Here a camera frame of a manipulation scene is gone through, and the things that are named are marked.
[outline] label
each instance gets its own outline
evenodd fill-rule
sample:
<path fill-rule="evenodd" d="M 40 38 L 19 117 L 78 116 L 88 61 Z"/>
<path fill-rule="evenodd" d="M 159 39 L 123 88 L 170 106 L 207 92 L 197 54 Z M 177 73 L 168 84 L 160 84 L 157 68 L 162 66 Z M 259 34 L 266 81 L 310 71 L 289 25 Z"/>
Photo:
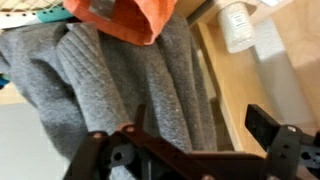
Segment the label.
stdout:
<path fill-rule="evenodd" d="M 237 12 L 229 16 L 231 25 L 235 31 L 249 26 L 244 12 Z"/>

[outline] white wall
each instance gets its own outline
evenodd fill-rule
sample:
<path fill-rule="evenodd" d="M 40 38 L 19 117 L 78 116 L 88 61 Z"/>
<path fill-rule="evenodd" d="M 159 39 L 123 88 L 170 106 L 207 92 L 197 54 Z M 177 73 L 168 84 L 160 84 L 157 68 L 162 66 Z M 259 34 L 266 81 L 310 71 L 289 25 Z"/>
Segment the white wall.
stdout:
<path fill-rule="evenodd" d="M 66 169 L 31 105 L 0 106 L 0 180 L 60 180 Z"/>

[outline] white bottle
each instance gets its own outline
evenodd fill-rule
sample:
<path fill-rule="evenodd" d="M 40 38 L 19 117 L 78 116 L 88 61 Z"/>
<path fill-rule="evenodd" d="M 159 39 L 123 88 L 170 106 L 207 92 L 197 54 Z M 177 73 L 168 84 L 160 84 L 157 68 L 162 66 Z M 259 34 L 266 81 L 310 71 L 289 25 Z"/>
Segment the white bottle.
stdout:
<path fill-rule="evenodd" d="M 233 3 L 222 9 L 218 13 L 218 21 L 230 53 L 243 51 L 255 44 L 255 30 L 244 3 Z"/>

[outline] gray knit sweater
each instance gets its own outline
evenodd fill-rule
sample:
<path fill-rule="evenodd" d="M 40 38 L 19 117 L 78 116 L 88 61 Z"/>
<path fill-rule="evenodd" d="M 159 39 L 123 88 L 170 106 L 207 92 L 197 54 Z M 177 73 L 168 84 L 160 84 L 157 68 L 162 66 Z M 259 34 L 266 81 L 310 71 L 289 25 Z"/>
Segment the gray knit sweater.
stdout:
<path fill-rule="evenodd" d="M 138 47 L 65 22 L 0 36 L 0 71 L 38 109 L 57 150 L 71 159 L 88 131 L 111 134 L 148 106 L 144 128 L 185 152 L 215 150 L 215 129 L 185 20 L 173 16 L 156 42 Z"/>

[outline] orange cloth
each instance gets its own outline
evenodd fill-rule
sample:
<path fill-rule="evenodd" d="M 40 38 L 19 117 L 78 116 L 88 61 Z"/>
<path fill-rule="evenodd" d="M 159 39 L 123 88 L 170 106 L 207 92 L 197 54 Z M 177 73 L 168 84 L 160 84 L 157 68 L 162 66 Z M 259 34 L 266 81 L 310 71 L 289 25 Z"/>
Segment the orange cloth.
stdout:
<path fill-rule="evenodd" d="M 89 10 L 90 0 L 64 0 L 64 6 L 84 22 L 132 44 L 152 44 L 169 20 L 177 0 L 116 0 L 111 20 Z"/>

